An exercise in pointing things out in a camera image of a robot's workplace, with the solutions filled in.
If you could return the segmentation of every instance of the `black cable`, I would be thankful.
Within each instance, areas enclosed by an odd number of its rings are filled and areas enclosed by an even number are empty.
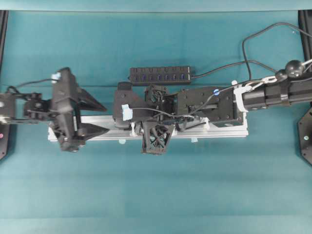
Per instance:
[[[222,93],[222,92],[224,92],[224,91],[227,91],[227,90],[229,90],[229,89],[232,89],[232,88],[234,88],[234,87],[236,87],[236,86],[238,86],[238,85],[243,85],[243,84],[245,84],[246,82],[247,82],[247,81],[244,81],[244,82],[241,82],[241,83],[238,83],[238,84],[235,84],[235,85],[231,85],[231,86],[229,86],[229,87],[226,87],[226,88],[224,88],[224,89],[221,89],[221,90],[218,91],[218,92],[219,92],[219,94],[220,94],[220,93]],[[173,114],[170,114],[170,113],[167,113],[167,112],[158,110],[158,109],[148,108],[148,107],[133,107],[133,108],[130,107],[130,109],[133,109],[133,110],[149,110],[149,111],[156,111],[156,112],[162,113],[162,114],[164,114],[164,115],[167,115],[167,116],[170,116],[170,117],[173,117],[173,118],[175,118],[175,117],[185,117],[185,116],[188,116],[188,115],[192,115],[192,114],[194,114],[195,112],[201,110],[203,107],[205,107],[205,106],[208,104],[208,102],[211,100],[211,98],[212,98],[213,96],[215,96],[215,94],[211,94],[211,95],[207,98],[207,100],[205,101],[205,103],[202,104],[200,107],[198,107],[198,108],[196,108],[195,110],[189,112],[188,114],[184,114],[184,115],[173,115]]]
[[[25,82],[25,83],[17,85],[16,88],[20,88],[22,86],[29,85],[29,84],[37,84],[37,83],[41,83],[41,82],[45,82],[45,81],[58,81],[58,79],[49,78],[49,79],[40,79],[40,80]]]
[[[14,86],[9,86],[9,87],[7,87],[6,91],[7,91],[7,92],[10,92],[10,89],[13,89],[14,92],[15,92],[16,94],[20,94],[20,92],[19,92],[19,91],[17,90],[17,88],[15,88]]]
[[[249,39],[252,39],[254,37],[257,37],[259,35],[261,35],[262,33],[268,31],[269,29],[275,27],[275,26],[279,26],[279,25],[286,25],[286,26],[289,26],[289,27],[292,27],[294,29],[296,29],[297,31],[299,31],[300,33],[304,34],[305,36],[308,36],[308,37],[311,37],[312,38],[312,35],[309,34],[309,33],[306,33],[305,31],[301,30],[300,28],[298,28],[297,26],[291,24],[291,23],[284,23],[284,22],[279,22],[279,23],[274,23],[274,24],[271,24],[270,26],[262,29],[261,31],[258,31],[248,37],[246,37],[243,42],[242,42],[242,50],[243,50],[243,55],[244,55],[244,60],[245,60],[245,63],[246,63],[246,66],[247,66],[247,69],[248,69],[248,74],[249,74],[249,80],[252,79],[252,72],[250,70],[250,66],[249,66],[249,62],[247,60],[247,56],[246,56],[246,51],[245,51],[245,42]]]
[[[294,80],[291,80],[290,82],[291,83],[298,83],[298,82],[305,82],[308,80],[312,80],[312,72],[306,72],[301,77],[303,77],[303,78],[302,79],[294,79]]]
[[[261,62],[258,62],[258,61],[256,61],[256,60],[248,60],[248,62],[257,64],[257,65],[259,65],[259,66],[261,66],[261,67],[264,67],[265,69],[268,69],[268,70],[271,71],[271,72],[274,72],[274,73],[277,72],[277,70],[275,70],[275,69],[273,69],[273,68],[271,68],[271,67],[269,67],[269,66],[267,66],[267,65],[265,65],[265,64],[263,64],[263,63],[261,63]],[[196,79],[196,78],[205,77],[205,76],[210,75],[211,73],[220,71],[220,70],[222,70],[222,69],[225,69],[225,68],[228,68],[228,67],[237,66],[237,65],[242,65],[242,64],[244,64],[244,63],[246,63],[246,61],[230,63],[230,64],[227,64],[227,65],[224,65],[224,66],[221,66],[221,67],[217,67],[217,68],[215,68],[215,69],[213,69],[213,70],[211,70],[211,71],[205,72],[205,73],[203,73],[203,74],[201,74],[201,75],[192,76],[191,79]]]
[[[36,83],[41,83],[41,82],[45,82],[45,81],[58,81],[58,79],[40,79],[40,80],[35,80],[35,81],[30,81],[30,82],[25,82],[25,83],[22,83],[22,84],[19,84],[17,86],[9,86],[7,87],[6,91],[7,92],[10,92],[10,89],[13,89],[15,91],[15,93],[20,93],[17,88],[20,88],[20,87],[23,87],[25,85],[29,85],[29,84],[36,84]]]

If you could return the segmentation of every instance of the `teal tabletop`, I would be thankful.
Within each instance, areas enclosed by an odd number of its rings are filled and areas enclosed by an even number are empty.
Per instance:
[[[1,89],[69,66],[110,114],[130,67],[190,65],[200,74],[243,60],[243,38],[278,21],[298,25],[298,12],[10,11]],[[300,34],[286,26],[249,41],[247,51],[276,70],[304,59]],[[271,75],[251,66],[254,78]],[[238,66],[189,87],[247,78]],[[51,84],[21,91],[50,98]],[[140,140],[61,152],[46,124],[19,125],[0,161],[0,233],[310,234],[312,166],[300,156],[296,129],[308,108],[250,112],[246,138],[172,139],[161,156],[140,154]]]

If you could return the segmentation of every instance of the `screw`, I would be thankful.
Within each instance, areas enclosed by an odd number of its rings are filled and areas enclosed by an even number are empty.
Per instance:
[[[37,108],[40,108],[40,107],[42,106],[42,104],[41,104],[40,102],[37,102],[37,103],[35,104],[35,106],[36,106]]]

